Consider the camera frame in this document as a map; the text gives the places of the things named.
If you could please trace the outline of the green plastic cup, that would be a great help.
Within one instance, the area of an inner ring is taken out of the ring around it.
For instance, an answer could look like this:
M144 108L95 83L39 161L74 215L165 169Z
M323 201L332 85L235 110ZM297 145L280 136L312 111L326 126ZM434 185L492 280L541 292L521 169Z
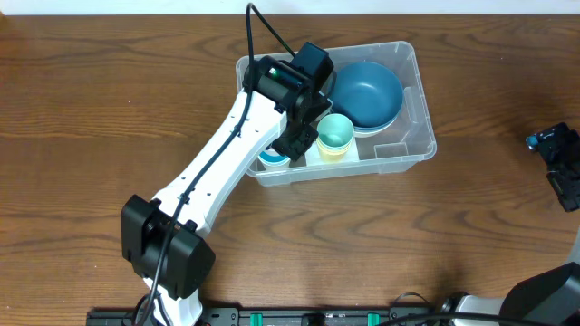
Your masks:
M317 125L318 140L329 149L343 149L354 138L354 126L348 117L332 113L322 118Z

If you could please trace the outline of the dark blue bowl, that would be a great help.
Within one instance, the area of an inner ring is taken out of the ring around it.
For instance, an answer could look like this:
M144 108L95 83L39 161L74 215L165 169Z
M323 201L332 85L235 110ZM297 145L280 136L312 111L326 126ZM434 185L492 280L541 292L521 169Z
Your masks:
M354 131L359 136L375 134L388 128L399 116L402 104L367 105L354 111Z
M333 112L353 123L357 108L367 105L403 103L403 87L399 78L377 62L354 62L338 73L330 96Z

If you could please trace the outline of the yellow plastic cup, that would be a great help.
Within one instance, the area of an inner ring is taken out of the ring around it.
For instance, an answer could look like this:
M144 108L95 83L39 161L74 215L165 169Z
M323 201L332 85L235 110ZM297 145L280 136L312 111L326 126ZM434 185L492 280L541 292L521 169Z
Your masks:
M316 144L321 156L339 157L344 156L348 152L348 150L352 145L352 142L348 141L345 145L339 147L331 147L329 145L326 145L321 138L318 138L316 140Z
M349 148L344 148L344 149L340 149L340 150L327 149L327 148L319 148L318 149L320 159L324 163L337 163L337 162L343 160L347 156L348 151L349 151Z

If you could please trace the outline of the blue plastic cup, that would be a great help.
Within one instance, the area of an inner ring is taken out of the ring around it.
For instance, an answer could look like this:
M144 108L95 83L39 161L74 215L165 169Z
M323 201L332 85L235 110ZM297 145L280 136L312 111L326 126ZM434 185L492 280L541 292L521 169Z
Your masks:
M269 152L269 151L262 151L258 159L262 162L263 165L269 167L278 167L283 166L290 162L290 158L284 155L279 155L277 152Z

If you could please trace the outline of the white plastic cup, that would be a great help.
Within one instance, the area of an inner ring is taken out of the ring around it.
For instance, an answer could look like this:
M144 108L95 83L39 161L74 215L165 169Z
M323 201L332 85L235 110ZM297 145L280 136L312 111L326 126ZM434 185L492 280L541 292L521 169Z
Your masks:
M291 160L289 158L276 162L263 160L261 158L259 158L258 160L260 161L260 163L262 164L262 166L265 168L266 171L286 170L289 168L289 165L291 163Z

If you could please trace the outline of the clear plastic storage container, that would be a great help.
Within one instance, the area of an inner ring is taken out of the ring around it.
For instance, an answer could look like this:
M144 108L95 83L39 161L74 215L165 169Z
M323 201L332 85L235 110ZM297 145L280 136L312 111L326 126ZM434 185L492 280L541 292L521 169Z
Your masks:
M354 137L347 156L337 163L324 163L313 145L304 157L286 170L266 171L259 160L246 173L264 187L331 177L400 173L437 151L430 114L421 83L414 48L404 41L329 48L327 52L338 72L354 62L377 62L390 69L403 87L398 118L380 134Z

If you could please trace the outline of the beige large bowl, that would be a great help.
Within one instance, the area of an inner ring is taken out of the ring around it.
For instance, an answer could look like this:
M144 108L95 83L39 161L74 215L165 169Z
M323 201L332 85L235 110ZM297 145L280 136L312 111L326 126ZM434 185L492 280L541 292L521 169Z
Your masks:
M377 128L377 129L355 128L354 129L354 136L356 138L365 139L365 138L376 136L376 135L380 134L381 132L383 132L384 130L386 130L386 127Z

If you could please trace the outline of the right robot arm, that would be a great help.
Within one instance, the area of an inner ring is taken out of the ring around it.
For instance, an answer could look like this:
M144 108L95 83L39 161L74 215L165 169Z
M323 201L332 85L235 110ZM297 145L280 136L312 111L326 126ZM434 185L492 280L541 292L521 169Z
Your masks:
M546 178L566 212L579 209L579 133L564 122L527 137L546 163ZM579 323L579 250L565 264L518 283L504 298L464 292L449 297L443 312L481 313L551 325Z

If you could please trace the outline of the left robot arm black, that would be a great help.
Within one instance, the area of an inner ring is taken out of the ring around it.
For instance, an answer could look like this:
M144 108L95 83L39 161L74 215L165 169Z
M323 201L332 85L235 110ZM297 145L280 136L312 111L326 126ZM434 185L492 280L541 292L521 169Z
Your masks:
M193 161L151 200L126 202L122 255L151 281L134 324L155 312L167 325L197 322L197 291L216 260L205 238L220 208L264 150L297 161L312 146L312 123L330 106L321 89L333 70L329 53L312 43L291 61L251 59L231 111Z

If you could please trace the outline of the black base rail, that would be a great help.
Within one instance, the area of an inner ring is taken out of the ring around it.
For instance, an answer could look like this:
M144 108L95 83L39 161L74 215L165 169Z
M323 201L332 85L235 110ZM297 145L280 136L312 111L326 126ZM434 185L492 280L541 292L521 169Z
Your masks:
M397 319L400 325L455 325L451 321L408 321L408 316L430 312L428 307L407 306L385 310L252 310L236 307L206 308L195 326L347 326L379 325Z

